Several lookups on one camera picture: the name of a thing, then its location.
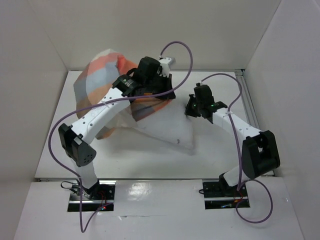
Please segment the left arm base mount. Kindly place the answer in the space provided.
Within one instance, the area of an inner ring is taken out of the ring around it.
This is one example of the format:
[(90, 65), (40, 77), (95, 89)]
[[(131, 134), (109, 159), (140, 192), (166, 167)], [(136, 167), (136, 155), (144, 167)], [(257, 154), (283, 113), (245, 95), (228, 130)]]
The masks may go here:
[[(80, 186), (75, 181), (62, 181), (60, 187), (68, 190), (69, 200), (67, 212), (75, 213), (80, 210)], [(88, 194), (85, 190), (82, 192), (82, 211), (94, 212), (100, 209), (101, 212), (113, 212), (115, 200), (116, 182), (109, 180), (100, 180), (99, 188)]]

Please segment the white pillow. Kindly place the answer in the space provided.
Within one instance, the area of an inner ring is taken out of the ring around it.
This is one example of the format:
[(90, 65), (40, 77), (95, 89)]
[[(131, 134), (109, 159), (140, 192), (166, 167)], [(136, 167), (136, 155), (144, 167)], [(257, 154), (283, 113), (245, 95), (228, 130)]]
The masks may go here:
[(139, 98), (115, 116), (115, 126), (134, 128), (153, 138), (192, 149), (193, 126), (181, 99)]

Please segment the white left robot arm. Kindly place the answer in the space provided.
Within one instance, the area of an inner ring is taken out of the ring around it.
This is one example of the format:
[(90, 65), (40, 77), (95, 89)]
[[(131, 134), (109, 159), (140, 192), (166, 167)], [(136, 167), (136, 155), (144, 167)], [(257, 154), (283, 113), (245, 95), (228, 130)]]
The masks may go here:
[(97, 155), (92, 141), (114, 117), (125, 111), (135, 100), (175, 99), (172, 87), (172, 57), (143, 57), (138, 66), (120, 75), (102, 100), (93, 107), (86, 107), (84, 116), (71, 125), (58, 128), (62, 148), (75, 163), (81, 194), (88, 200), (97, 197), (100, 183), (95, 174), (93, 160)]

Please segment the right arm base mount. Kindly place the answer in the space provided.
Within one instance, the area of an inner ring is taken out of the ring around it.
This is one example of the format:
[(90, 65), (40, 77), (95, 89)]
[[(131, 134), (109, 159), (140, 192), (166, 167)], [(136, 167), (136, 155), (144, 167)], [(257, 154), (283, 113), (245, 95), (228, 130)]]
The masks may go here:
[(223, 189), (218, 179), (204, 179), (198, 192), (204, 198), (206, 210), (234, 209), (237, 205), (239, 208), (250, 207), (245, 185), (239, 191), (236, 186)]

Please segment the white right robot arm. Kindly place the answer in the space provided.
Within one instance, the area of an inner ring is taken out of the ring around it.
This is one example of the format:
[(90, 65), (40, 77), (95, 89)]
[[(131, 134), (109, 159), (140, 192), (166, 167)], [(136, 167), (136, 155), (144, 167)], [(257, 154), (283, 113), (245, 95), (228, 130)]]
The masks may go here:
[(269, 131), (257, 129), (233, 112), (226, 104), (215, 102), (210, 87), (197, 83), (189, 95), (185, 115), (202, 117), (216, 125), (236, 140), (236, 149), (240, 150), (240, 163), (237, 167), (220, 175), (218, 190), (223, 196), (230, 196), (239, 183), (256, 179), (281, 164), (275, 135)]

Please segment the orange grey checked pillowcase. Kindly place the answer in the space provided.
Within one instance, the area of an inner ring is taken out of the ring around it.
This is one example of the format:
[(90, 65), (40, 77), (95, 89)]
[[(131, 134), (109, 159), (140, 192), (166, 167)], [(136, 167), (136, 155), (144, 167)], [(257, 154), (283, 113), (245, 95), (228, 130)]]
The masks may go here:
[[(109, 48), (97, 54), (73, 84), (76, 109), (98, 104), (111, 89), (112, 83), (135, 67), (136, 63), (113, 49)], [(104, 126), (96, 138), (98, 140), (108, 138), (117, 128), (136, 128), (138, 121), (165, 109), (169, 103), (171, 100), (137, 99)]]

